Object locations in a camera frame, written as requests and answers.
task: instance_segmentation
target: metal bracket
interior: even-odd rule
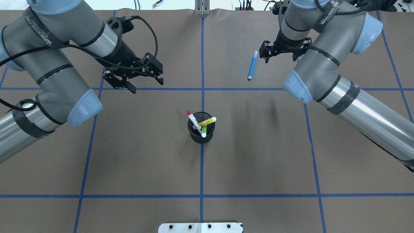
[[[304,55],[310,46],[312,46],[312,38],[307,37],[305,41],[303,41],[301,48],[292,52],[293,61],[296,61],[298,57]],[[279,54],[280,52],[276,51],[276,48],[274,47],[274,43],[270,43],[270,41],[262,42],[262,45],[260,46],[260,49],[259,49],[259,55],[260,55],[260,58],[265,59],[265,63],[269,62],[269,58],[277,56]]]
[[[243,223],[163,223],[158,233],[243,233]]]
[[[200,16],[207,16],[210,14],[210,0],[195,0],[194,13]]]
[[[106,80],[113,88],[119,89],[126,88],[133,94],[137,93],[137,88],[130,82],[127,81],[127,78],[123,77],[119,80],[115,75],[111,74],[109,70],[105,70],[103,73],[103,78]]]

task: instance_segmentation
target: black mesh cup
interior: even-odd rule
[[[206,112],[196,112],[196,113],[193,113],[193,116],[199,123],[212,118],[212,116]],[[215,122],[207,125],[207,132],[206,132],[205,138],[201,136],[200,132],[197,129],[193,128],[193,125],[194,125],[193,122],[190,119],[188,119],[188,123],[187,123],[188,131],[190,131],[190,135],[193,141],[195,141],[196,143],[203,144],[211,140],[211,138],[213,137],[214,127],[216,126]]]

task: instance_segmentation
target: black tape band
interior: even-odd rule
[[[37,85],[40,85],[40,84],[41,84],[43,81],[45,81],[48,77],[50,77],[50,76],[52,76],[52,75],[54,75],[54,74],[56,74],[56,73],[58,73],[58,72],[60,72],[60,71],[62,71],[62,70],[64,70],[64,69],[70,68],[70,67],[73,67],[73,65],[69,63],[69,64],[66,64],[66,65],[59,66],[59,67],[57,67],[57,68],[55,68],[55,69],[53,69],[53,70],[51,70],[51,71],[47,72],[46,74],[44,74],[42,77],[40,77],[40,78],[36,81]]]
[[[60,122],[60,121],[54,119],[51,115],[49,115],[49,113],[46,112],[46,110],[40,104],[39,95],[36,95],[36,97],[34,99],[35,99],[35,101],[37,103],[37,106],[39,107],[40,111],[43,113],[43,115],[45,115],[45,117],[47,117],[50,121],[52,121],[55,124],[58,124],[58,125],[63,125],[64,124],[64,122]]]
[[[329,93],[331,93],[331,91],[336,87],[336,85],[339,83],[339,80],[341,79],[341,75],[338,75],[337,79],[335,80],[334,84],[332,84],[332,86],[329,88],[329,90],[327,92],[325,92],[325,94],[323,94],[323,96],[321,98],[319,98],[316,102],[321,102],[324,98],[326,98]]]
[[[286,18],[285,18],[285,23],[286,23],[286,25],[287,25],[290,29],[292,29],[292,30],[294,30],[294,31],[296,31],[296,32],[307,32],[307,31],[311,30],[311,28],[306,29],[306,30],[299,30],[299,29],[293,28],[292,26],[290,26],[290,25],[287,23]]]
[[[80,44],[79,46],[80,47],[86,47],[86,46],[89,46],[89,45],[91,45],[91,44],[93,44],[93,43],[95,43],[95,41],[99,38],[99,37],[101,37],[101,35],[102,35],[102,33],[104,32],[104,30],[105,30],[105,22],[102,22],[102,27],[101,27],[101,30],[98,32],[98,34],[92,39],[92,40],[90,40],[88,43],[84,43],[84,44]]]
[[[47,132],[42,130],[41,128],[37,127],[34,123],[31,123],[29,119],[26,117],[24,112],[12,110],[14,121],[17,125],[28,135],[34,138],[45,138],[47,135],[54,132]]]
[[[320,53],[320,54],[324,55],[326,58],[333,61],[335,63],[335,65],[337,65],[337,66],[339,66],[341,64],[341,63],[339,63],[339,61],[334,56],[330,55],[325,50],[322,50],[322,49],[320,49],[318,47],[315,47],[315,46],[309,46],[308,49],[312,49],[312,50],[316,51],[317,53]]]
[[[47,46],[51,49],[65,48],[66,45],[56,38],[40,21],[36,13],[31,9],[27,8],[23,13],[23,19],[27,25],[33,30],[33,32],[42,39]]]
[[[376,142],[374,142],[371,138],[367,137],[365,134],[362,134],[362,135],[364,135],[366,138],[368,138],[368,140],[370,140],[372,143],[374,143],[375,145],[377,145],[383,151],[387,152],[390,156],[392,156],[395,159],[397,159],[398,161],[400,161],[406,168],[408,168],[408,170],[410,170],[411,172],[414,172],[414,170],[411,168],[411,167],[414,167],[414,159],[411,159],[411,160],[401,160],[401,159],[395,157],[393,154],[391,154],[388,150],[384,149],[382,146],[378,145]]]
[[[331,19],[335,16],[335,13],[338,11],[339,7],[341,7],[343,1],[344,0],[330,0],[325,7],[325,11],[312,26],[312,28],[321,33],[329,21],[331,21]]]
[[[348,89],[346,94],[338,101],[338,103],[327,110],[334,115],[339,115],[352,104],[360,91],[361,87],[358,86],[358,84],[351,82],[351,87]]]

